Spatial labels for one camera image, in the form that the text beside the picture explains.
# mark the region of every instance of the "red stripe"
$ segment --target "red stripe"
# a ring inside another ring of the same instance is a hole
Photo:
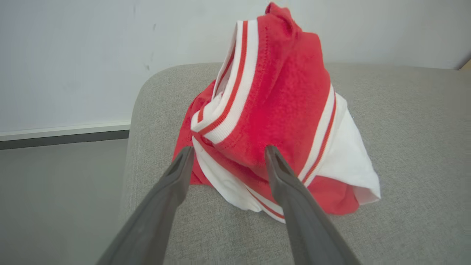
[[[222,72],[221,79],[219,80],[218,87],[216,88],[216,93],[214,93],[215,95],[218,93],[219,85],[221,85],[222,79],[226,76],[226,73],[227,73],[227,71],[229,70],[229,67],[232,64],[232,61],[234,60],[235,51],[236,51],[236,46],[234,45],[234,48],[232,49],[231,57],[229,58],[229,61],[227,62],[227,65],[226,65],[226,69],[224,69],[224,72]]]
[[[241,49],[241,56],[239,62],[239,69],[237,71],[237,78],[235,79],[234,88],[232,89],[232,93],[229,97],[229,101],[227,102],[224,111],[222,112],[221,116],[219,116],[214,122],[212,122],[207,127],[200,130],[198,133],[201,135],[205,135],[210,131],[214,130],[219,124],[221,124],[227,117],[229,110],[234,103],[234,99],[236,98],[237,90],[239,89],[240,81],[242,79],[242,73],[244,72],[244,64],[245,64],[245,56],[247,54],[247,21],[244,21],[242,27],[242,49]]]
[[[257,200],[259,201],[260,204],[262,204],[263,207],[265,207],[265,209],[267,209],[268,211],[270,211],[271,213],[273,213],[276,217],[278,218],[281,218],[281,219],[284,219],[284,215],[281,215],[277,212],[275,212],[274,210],[272,210],[270,207],[268,207],[267,205],[265,205],[261,200],[259,200],[259,198],[257,198],[255,195],[253,195],[250,190],[248,190],[249,193]]]
[[[337,106],[337,99],[335,97],[335,92],[334,92],[334,94],[333,94],[332,114],[330,116],[329,126],[327,127],[327,131],[325,132],[324,139],[322,140],[322,145],[321,145],[321,149],[319,150],[319,155],[317,156],[316,161],[314,162],[312,167],[309,169],[309,171],[306,174],[306,176],[304,177],[304,179],[302,180],[302,183],[306,183],[306,180],[309,178],[311,173],[314,171],[314,169],[317,167],[317,165],[321,161],[322,155],[324,154],[325,146],[327,145],[327,140],[329,139],[330,130],[332,129],[333,118],[335,117],[336,106]]]
[[[200,109],[200,112],[198,113],[198,122],[199,123],[203,120],[203,110],[204,110],[204,106]]]

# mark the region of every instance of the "white fabric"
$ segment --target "white fabric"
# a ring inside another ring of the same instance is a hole
[[[353,186],[359,204],[375,202],[381,198],[378,175],[366,152],[360,131],[346,108],[346,101],[337,94],[337,104],[344,106],[339,126],[316,175],[328,177]]]
[[[225,76],[223,76],[223,78],[221,79],[221,82],[220,84],[215,84],[214,85],[214,89],[218,89],[218,91],[216,92],[216,96],[217,95],[220,95],[221,93],[224,92],[224,90],[226,89],[227,87],[227,83],[229,82],[229,74],[230,72],[232,71],[232,62],[231,64],[229,65],[229,68],[227,69],[227,73]]]
[[[323,152],[323,154],[320,158],[319,164],[317,164],[317,167],[311,172],[311,174],[309,175],[309,178],[304,183],[304,186],[308,187],[309,185],[311,185],[314,178],[317,175],[319,175],[319,170],[321,170],[322,165],[324,164],[324,160],[326,159],[327,154],[330,150],[330,147],[332,146],[332,143],[334,142],[335,134],[336,134],[336,132],[337,132],[339,126],[340,126],[341,121],[343,120],[343,116],[345,115],[346,111],[347,111],[347,102],[346,102],[346,100],[341,95],[335,93],[335,113],[334,113],[332,127],[330,129],[330,135],[327,138],[325,149],[324,149],[324,152]]]
[[[224,72],[224,69],[226,69],[226,66],[227,64],[229,63],[229,59],[232,55],[232,51],[234,50],[234,46],[236,45],[236,40],[237,40],[237,25],[235,25],[235,29],[234,29],[234,33],[232,34],[232,40],[231,40],[231,46],[229,47],[229,50],[227,51],[227,55],[226,55],[226,59],[224,60],[224,63],[222,64],[222,67],[219,69],[219,72],[218,72],[218,77],[216,78],[216,82],[215,82],[215,85],[214,87],[215,88],[218,88],[219,86],[219,83],[221,82],[221,78],[222,78],[222,74]],[[232,71],[232,67],[234,66],[233,62],[230,62],[231,63],[231,69],[229,69],[226,73],[226,76],[228,78],[228,75],[229,73]],[[212,99],[216,96],[216,93],[218,93],[219,91],[216,91],[216,89],[214,89],[212,91]]]
[[[203,117],[208,117],[211,113],[214,112],[214,109],[218,107],[219,103],[221,102],[222,94],[218,94],[215,98],[213,98],[206,106],[203,108]],[[200,114],[201,110],[198,110],[192,117],[190,122],[190,127],[193,128],[198,124],[198,115]]]
[[[245,184],[214,161],[194,137],[192,141],[201,171],[222,197],[242,210],[261,211],[259,203],[246,189]]]
[[[281,206],[279,206],[278,204],[275,204],[275,203],[271,202],[270,200],[264,198],[262,195],[258,194],[256,191],[252,190],[249,186],[246,185],[245,187],[247,188],[248,191],[250,191],[251,194],[253,194],[255,197],[257,197],[257,199],[259,199],[267,207],[270,207],[273,211],[277,212],[280,215],[284,215],[283,214],[283,209],[281,208]],[[284,218],[280,218],[280,217],[276,216],[275,214],[273,214],[269,209],[265,208],[261,203],[259,203],[258,200],[255,199],[255,202],[259,205],[259,207],[265,213],[267,213],[267,215],[269,215],[270,217],[272,217],[273,219],[275,219],[279,222],[285,223]]]

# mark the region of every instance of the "gray sofa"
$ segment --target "gray sofa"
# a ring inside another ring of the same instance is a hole
[[[220,63],[161,71],[134,106],[121,222],[170,164],[182,119]],[[382,199],[330,216],[364,264],[470,261],[470,174],[466,123],[471,72],[406,66],[327,64],[348,102]],[[166,261],[292,264],[287,231],[263,212],[242,211],[214,189],[190,186],[178,208]]]

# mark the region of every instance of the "gray floor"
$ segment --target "gray floor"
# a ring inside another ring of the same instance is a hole
[[[117,232],[127,139],[0,150],[0,264],[93,264]]]

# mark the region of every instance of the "wall baseboard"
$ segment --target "wall baseboard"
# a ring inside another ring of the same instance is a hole
[[[19,140],[11,140],[11,141],[0,141],[0,150],[66,144],[66,143],[77,143],[77,142],[107,141],[107,140],[117,140],[117,139],[127,139],[127,138],[129,138],[129,130],[59,135],[59,136],[19,139]]]
[[[114,131],[127,131],[131,126],[131,121],[106,123],[106,124],[87,124],[77,126],[55,127],[45,129],[22,130],[13,132],[0,132],[1,141],[14,141],[32,138],[44,138],[53,136],[75,135],[85,133],[103,133]]]

